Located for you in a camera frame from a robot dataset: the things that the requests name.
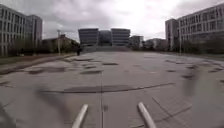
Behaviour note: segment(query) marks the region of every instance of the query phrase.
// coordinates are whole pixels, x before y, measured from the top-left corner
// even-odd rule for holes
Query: wet patch
[[[89,62],[102,62],[102,61],[99,61],[99,60],[90,60]]]
[[[35,70],[30,70],[27,72],[31,75],[37,75],[37,74],[44,73],[44,72],[58,73],[58,72],[64,72],[64,71],[66,71],[66,68],[64,68],[64,67],[41,67],[41,68],[38,68]]]
[[[104,92],[118,92],[128,91],[133,88],[128,85],[110,85],[110,86],[95,86],[95,87],[73,87],[64,90],[64,93],[104,93]]]
[[[113,65],[118,65],[117,63],[102,63],[103,65],[108,65],[108,66],[113,66]]]
[[[93,68],[96,68],[96,66],[87,66],[87,67],[84,67],[85,69],[93,69]]]
[[[184,75],[182,77],[185,78],[185,79],[193,79],[194,75]]]
[[[189,66],[189,67],[186,67],[186,68],[188,68],[188,69],[196,69],[197,66],[196,65],[193,65],[193,66]]]
[[[93,61],[93,59],[72,59],[72,61]]]
[[[44,72],[44,70],[42,70],[42,69],[28,71],[28,73],[31,74],[31,75],[37,75],[37,74],[40,74],[40,73],[43,73],[43,72]]]
[[[222,70],[223,69],[221,69],[221,68],[214,68],[213,70],[209,71],[209,73],[216,73],[216,72],[220,72]]]
[[[81,72],[80,74],[82,75],[94,75],[94,74],[100,74],[102,73],[101,70],[96,70],[96,71],[84,71],[84,72]]]
[[[107,105],[103,105],[103,111],[106,112],[108,111],[109,107]]]
[[[0,83],[0,87],[1,87],[1,86],[6,87],[8,84],[9,84],[9,82],[8,82],[8,81],[1,82],[1,83]]]
[[[165,62],[174,63],[174,64],[185,64],[182,62],[175,62],[175,61],[171,61],[171,60],[166,60]]]
[[[176,70],[167,70],[167,72],[176,72]]]

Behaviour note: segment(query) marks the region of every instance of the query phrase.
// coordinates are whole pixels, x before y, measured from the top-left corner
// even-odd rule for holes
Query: distant building
[[[154,38],[150,39],[153,43],[153,49],[156,51],[167,51],[168,43],[165,39]]]
[[[111,40],[111,31],[109,30],[100,30],[99,31],[99,40],[98,40],[99,46],[111,46],[112,40]]]
[[[132,48],[139,49],[143,47],[143,36],[131,36],[130,37],[130,44]]]
[[[79,29],[80,43],[84,46],[126,46],[129,44],[129,37],[129,29],[112,28],[111,31],[99,31],[98,28]]]
[[[131,31],[129,29],[112,28],[112,45],[128,45]]]
[[[44,46],[44,48],[47,48],[45,50],[49,51],[50,53],[58,52],[58,43],[59,43],[58,37],[42,40],[42,45]],[[77,47],[79,44],[75,40],[66,37],[66,35],[60,36],[61,50],[63,50],[64,48],[70,49],[72,45]]]
[[[166,40],[171,50],[185,41],[203,43],[224,37],[224,4],[166,21]]]
[[[31,17],[0,4],[0,55],[8,55],[14,43],[42,40],[42,20]]]
[[[87,28],[79,29],[79,40],[83,46],[96,46],[99,41],[99,29],[98,28]]]

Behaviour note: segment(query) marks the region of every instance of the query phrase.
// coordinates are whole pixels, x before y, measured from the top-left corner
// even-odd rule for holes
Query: window
[[[215,21],[212,21],[210,22],[210,30],[215,30],[216,29],[216,22]]]
[[[5,37],[6,35],[5,34],[3,34],[3,43],[5,43]]]
[[[11,18],[11,12],[8,13],[8,20]]]
[[[10,31],[10,23],[8,23],[8,29],[7,29],[7,31],[8,32]]]
[[[198,25],[197,25],[197,31],[200,32],[201,30],[202,30],[202,29],[201,29],[201,24],[198,24]]]
[[[4,14],[5,14],[5,10],[4,10],[4,9],[2,9],[2,16],[1,16],[1,18],[3,18],[3,17],[4,17]]]
[[[0,43],[2,43],[2,33],[0,33]]]
[[[217,21],[217,29],[222,30],[223,28],[223,20],[218,20]]]
[[[2,30],[2,21],[0,21],[0,31]]]
[[[3,31],[6,31],[6,22],[4,22]]]
[[[7,19],[7,15],[8,14],[8,12],[5,10],[5,19]]]

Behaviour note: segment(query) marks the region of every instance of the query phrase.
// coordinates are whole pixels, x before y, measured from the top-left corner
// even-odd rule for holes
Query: paved ground
[[[158,128],[224,126],[224,63],[136,52],[95,52],[0,78],[1,128],[145,127],[142,101]]]

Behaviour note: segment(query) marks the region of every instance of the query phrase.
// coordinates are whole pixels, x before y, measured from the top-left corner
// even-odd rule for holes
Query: cloudy sky
[[[0,0],[20,12],[44,20],[43,37],[55,37],[61,29],[78,39],[77,29],[129,28],[145,39],[165,38],[165,20],[178,18],[224,0]]]

